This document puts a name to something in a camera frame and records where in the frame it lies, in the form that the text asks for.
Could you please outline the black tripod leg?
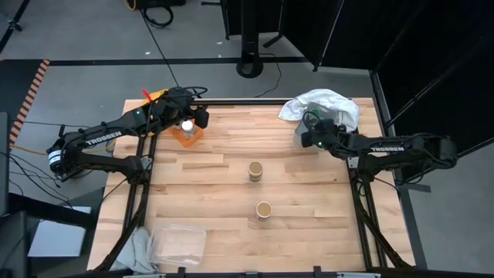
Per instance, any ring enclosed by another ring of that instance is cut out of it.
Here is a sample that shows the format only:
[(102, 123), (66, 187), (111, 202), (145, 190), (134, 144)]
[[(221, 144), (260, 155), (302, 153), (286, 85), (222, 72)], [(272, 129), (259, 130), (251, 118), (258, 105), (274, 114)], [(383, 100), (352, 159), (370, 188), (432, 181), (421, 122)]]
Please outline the black tripod leg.
[(0, 0), (0, 54), (14, 32), (21, 32), (20, 19), (31, 0)]

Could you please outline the black table frame struts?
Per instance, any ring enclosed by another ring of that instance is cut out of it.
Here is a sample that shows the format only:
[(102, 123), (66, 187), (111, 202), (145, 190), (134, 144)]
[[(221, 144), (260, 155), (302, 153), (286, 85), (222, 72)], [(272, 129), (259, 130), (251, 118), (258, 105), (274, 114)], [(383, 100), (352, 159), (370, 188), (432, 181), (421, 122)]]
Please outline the black table frame struts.
[[(382, 234), (371, 191), (371, 182), (381, 171), (402, 168), (412, 162), (411, 155), (397, 140), (396, 137), (365, 137), (361, 134), (345, 133), (342, 144), (347, 153), (346, 158), (357, 159), (357, 166), (350, 175), (350, 181), (356, 185), (353, 188), (353, 193), (357, 194), (354, 199), (355, 212), (374, 237), (379, 265), (385, 268), (386, 260), (389, 259), (397, 269), (410, 269), (412, 266), (400, 257)], [(364, 190), (366, 205), (360, 199), (358, 186)]]
[[(130, 181), (130, 189), (127, 198), (126, 210), (123, 217), (123, 228), (120, 238), (115, 243), (115, 246), (111, 249), (108, 255), (105, 256), (103, 262), (93, 269), (95, 273), (108, 273), (110, 267), (116, 261), (117, 256), (120, 254), (124, 245), (127, 243), (132, 232), (138, 227), (144, 224), (144, 219), (147, 210), (147, 200), (151, 186), (151, 173), (152, 165), (154, 163), (154, 154), (157, 144), (157, 136), (151, 136), (151, 142), (149, 146), (149, 153), (144, 156), (151, 161), (144, 167), (144, 173), (138, 176), (136, 181)], [(140, 203), (134, 212), (134, 201), (137, 193), (137, 187), (143, 186), (143, 190), (140, 195)]]

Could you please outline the grey cloth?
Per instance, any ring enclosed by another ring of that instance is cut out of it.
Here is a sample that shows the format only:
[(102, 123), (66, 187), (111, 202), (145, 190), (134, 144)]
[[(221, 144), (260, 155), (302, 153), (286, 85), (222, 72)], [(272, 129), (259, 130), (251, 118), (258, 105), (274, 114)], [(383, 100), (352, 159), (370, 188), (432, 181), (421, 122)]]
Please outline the grey cloth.
[(110, 270), (132, 270), (137, 274), (158, 273), (159, 267), (147, 258), (150, 233), (144, 227), (133, 231), (130, 238), (124, 244)]

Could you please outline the brown lid spice jar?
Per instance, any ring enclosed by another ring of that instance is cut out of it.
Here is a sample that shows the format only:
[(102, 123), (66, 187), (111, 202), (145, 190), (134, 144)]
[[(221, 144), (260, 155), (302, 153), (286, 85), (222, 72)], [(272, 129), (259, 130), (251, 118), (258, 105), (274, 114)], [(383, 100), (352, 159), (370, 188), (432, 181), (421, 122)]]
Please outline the brown lid spice jar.
[(258, 161), (253, 161), (248, 166), (249, 180), (252, 182), (257, 182), (262, 179), (263, 166)]
[(269, 202), (261, 201), (255, 207), (255, 214), (258, 220), (267, 220), (272, 215), (272, 206)]

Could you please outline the clear plastic bin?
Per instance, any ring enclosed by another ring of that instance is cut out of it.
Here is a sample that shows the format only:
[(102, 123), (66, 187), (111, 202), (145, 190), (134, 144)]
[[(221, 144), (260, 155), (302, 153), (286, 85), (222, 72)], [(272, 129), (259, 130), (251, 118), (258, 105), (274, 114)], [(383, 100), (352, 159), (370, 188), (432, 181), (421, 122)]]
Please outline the clear plastic bin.
[(206, 246), (206, 229), (172, 223), (153, 226), (147, 244), (151, 263), (195, 267), (202, 263)]

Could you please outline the white flat board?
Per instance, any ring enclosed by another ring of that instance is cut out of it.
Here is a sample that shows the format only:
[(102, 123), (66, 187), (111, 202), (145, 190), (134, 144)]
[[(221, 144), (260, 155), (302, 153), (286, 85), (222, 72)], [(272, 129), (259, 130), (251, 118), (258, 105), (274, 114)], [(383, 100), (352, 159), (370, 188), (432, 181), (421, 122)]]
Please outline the white flat board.
[(40, 220), (28, 251), (29, 258), (78, 257), (87, 228)]

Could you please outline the black stand post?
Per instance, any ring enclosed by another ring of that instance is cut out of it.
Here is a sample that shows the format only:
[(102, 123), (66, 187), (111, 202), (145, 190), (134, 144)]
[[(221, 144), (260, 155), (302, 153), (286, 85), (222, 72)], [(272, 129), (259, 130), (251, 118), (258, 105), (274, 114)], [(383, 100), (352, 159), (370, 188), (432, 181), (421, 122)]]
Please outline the black stand post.
[(242, 50), (236, 70), (240, 76), (247, 79), (255, 78), (263, 71), (259, 55), (257, 4), (258, 0), (241, 0)]

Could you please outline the orange black hazard tape strip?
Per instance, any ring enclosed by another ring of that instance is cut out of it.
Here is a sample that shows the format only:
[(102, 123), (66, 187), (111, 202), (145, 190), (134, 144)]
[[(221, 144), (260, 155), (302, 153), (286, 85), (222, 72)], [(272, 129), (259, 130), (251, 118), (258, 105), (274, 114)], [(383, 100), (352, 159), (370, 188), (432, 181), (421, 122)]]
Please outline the orange black hazard tape strip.
[(50, 60), (10, 59), (5, 60), (5, 64), (10, 65), (9, 89), (10, 93), (14, 93), (13, 112), (9, 115), (11, 123), (8, 142), (15, 144), (50, 66)]

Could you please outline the grey plastic bin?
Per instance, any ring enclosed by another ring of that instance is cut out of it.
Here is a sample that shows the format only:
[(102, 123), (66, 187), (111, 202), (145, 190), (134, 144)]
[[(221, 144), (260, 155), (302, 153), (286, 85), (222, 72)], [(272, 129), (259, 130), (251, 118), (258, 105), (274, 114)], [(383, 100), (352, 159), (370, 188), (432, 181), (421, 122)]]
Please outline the grey plastic bin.
[[(320, 110), (322, 117), (318, 117), (317, 115), (313, 114), (311, 112), (311, 110), (313, 110), (313, 109)], [(303, 111), (302, 118), (299, 122), (299, 125), (296, 128), (296, 131), (295, 131), (296, 135), (299, 136), (300, 143), (301, 143), (300, 135), (303, 132), (307, 131), (305, 125), (303, 124), (303, 121), (304, 120), (310, 120), (310, 121), (322, 120), (322, 119), (332, 119), (335, 124), (340, 125), (340, 116), (336, 111), (330, 110), (329, 108), (326, 108), (326, 107), (324, 107), (318, 103), (309, 103), (307, 108)]]

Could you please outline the yellow cloth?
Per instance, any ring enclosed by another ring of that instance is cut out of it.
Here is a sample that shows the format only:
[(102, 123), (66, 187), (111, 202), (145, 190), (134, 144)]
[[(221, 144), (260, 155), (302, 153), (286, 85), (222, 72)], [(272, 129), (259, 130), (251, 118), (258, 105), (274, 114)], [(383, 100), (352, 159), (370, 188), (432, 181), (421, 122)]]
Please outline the yellow cloth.
[[(162, 95), (167, 94), (167, 92), (168, 92), (168, 89), (163, 89), (163, 90), (159, 90), (159, 91), (156, 91), (153, 93), (149, 93), (149, 92), (148, 93), (151, 95), (152, 101), (155, 101), (155, 100), (159, 99)], [(146, 97), (144, 97), (144, 99), (141, 101), (142, 105), (146, 105), (148, 103), (149, 102), (146, 100)]]

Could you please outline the orange plastic bin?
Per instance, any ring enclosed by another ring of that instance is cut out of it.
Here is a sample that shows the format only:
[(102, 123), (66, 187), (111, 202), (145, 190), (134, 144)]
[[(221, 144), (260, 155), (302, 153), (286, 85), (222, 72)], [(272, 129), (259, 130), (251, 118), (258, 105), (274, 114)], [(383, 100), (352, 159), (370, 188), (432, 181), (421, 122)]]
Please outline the orange plastic bin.
[(181, 131), (181, 122), (175, 124), (173, 127), (169, 127), (167, 131), (176, 139), (183, 147), (191, 147), (196, 141), (198, 141), (203, 135), (204, 131), (200, 127), (195, 125), (195, 135), (192, 138), (186, 138)]

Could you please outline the white towel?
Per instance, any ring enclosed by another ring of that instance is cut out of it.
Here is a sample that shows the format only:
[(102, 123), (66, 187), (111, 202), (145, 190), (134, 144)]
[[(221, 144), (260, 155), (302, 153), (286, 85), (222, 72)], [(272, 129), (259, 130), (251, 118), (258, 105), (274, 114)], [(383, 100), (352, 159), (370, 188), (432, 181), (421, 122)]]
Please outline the white towel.
[(299, 121), (311, 103), (336, 113), (336, 124), (344, 125), (347, 131), (355, 131), (359, 124), (360, 108), (352, 100), (329, 89), (314, 89), (286, 102), (279, 112), (279, 119)]

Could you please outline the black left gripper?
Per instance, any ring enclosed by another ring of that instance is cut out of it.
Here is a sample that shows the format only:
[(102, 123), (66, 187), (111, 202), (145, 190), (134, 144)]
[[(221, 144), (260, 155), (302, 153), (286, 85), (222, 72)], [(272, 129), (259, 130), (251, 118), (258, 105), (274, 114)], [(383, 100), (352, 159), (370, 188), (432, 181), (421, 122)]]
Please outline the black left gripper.
[(191, 107), (195, 93), (195, 90), (174, 87), (161, 94), (153, 101), (153, 126), (170, 127), (184, 120), (194, 119), (197, 127), (205, 129), (208, 126), (209, 112), (202, 107), (195, 110)]

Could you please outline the silver aluminium table rail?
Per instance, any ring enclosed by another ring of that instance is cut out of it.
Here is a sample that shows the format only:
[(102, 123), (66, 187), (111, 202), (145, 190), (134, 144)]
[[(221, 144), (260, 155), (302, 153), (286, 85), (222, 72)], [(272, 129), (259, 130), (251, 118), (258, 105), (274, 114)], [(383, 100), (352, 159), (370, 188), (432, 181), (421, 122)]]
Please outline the silver aluminium table rail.
[(198, 98), (195, 106), (235, 106), (235, 105), (283, 105), (292, 98)]

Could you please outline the black partition panel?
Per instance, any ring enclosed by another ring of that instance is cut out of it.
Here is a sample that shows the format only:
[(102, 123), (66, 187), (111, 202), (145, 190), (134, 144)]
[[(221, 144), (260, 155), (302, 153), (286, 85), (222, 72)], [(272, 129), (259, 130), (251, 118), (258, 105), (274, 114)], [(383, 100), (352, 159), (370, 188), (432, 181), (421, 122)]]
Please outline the black partition panel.
[(315, 66), (370, 70), (397, 135), (494, 143), (494, 0), (283, 0), (285, 37)]

